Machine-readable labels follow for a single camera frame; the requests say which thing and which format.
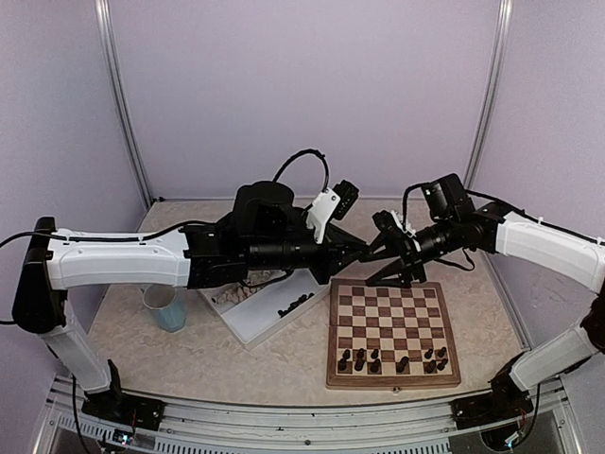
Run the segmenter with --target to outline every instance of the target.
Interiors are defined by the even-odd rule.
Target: wall
[[[131,230],[142,218],[102,55],[94,2],[2,2],[0,237],[44,215],[91,231]],[[1,252],[2,320],[26,244]],[[101,290],[71,293],[84,325]],[[58,364],[34,335],[4,326],[0,366],[0,451],[26,452]]]
[[[153,193],[232,197],[302,148],[366,196],[464,173],[499,2],[112,1]],[[314,195],[321,166],[284,181]]]
[[[510,42],[475,188],[534,216],[605,236],[605,4],[516,2]],[[535,344],[588,311],[588,290],[507,257],[496,266]],[[605,444],[603,356],[563,378],[587,452]]]

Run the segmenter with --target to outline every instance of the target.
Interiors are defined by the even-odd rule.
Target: white tray
[[[296,320],[320,301],[330,288],[329,285],[320,286],[309,270],[296,270],[283,282],[267,286],[239,304],[213,303],[212,299],[228,287],[198,291],[246,350],[251,350]],[[278,310],[286,310],[290,303],[309,293],[314,295],[283,318],[279,316]]]

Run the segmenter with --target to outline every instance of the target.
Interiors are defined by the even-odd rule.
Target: wooden chessboard
[[[328,342],[328,388],[393,389],[451,388],[460,384],[460,369],[452,325],[447,314],[441,285],[415,284],[413,288],[369,288],[361,280],[333,279],[330,296],[330,334]],[[428,374],[431,359],[447,349],[445,368]],[[356,354],[365,349],[361,371],[354,369]],[[428,349],[434,354],[426,359]],[[337,367],[343,352],[351,350],[347,367]],[[370,358],[378,349],[380,368],[373,373]],[[403,372],[396,363],[409,357]]]

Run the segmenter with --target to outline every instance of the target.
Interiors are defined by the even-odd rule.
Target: cup
[[[185,326],[185,306],[175,288],[148,286],[143,290],[143,304],[164,331],[174,333]]]

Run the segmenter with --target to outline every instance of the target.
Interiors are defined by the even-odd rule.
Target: marble tabletop
[[[392,200],[360,200],[339,224],[371,241],[376,235],[372,214],[400,209],[400,204]],[[231,207],[230,201],[157,202],[141,231],[159,230],[188,219],[213,221]],[[425,204],[411,201],[408,218],[415,228],[428,224]],[[452,259],[463,261],[456,253]],[[477,254],[475,262],[472,272],[435,263],[426,266],[428,280],[441,283],[448,305],[462,377],[456,388],[398,393],[327,390],[328,297],[247,351],[194,290],[184,290],[185,328],[169,334],[154,324],[137,286],[111,286],[96,314],[90,337],[100,352],[117,365],[125,388],[173,397],[237,404],[337,406],[479,391],[486,389],[488,380],[521,349]],[[365,278],[385,263],[355,263],[339,277]]]

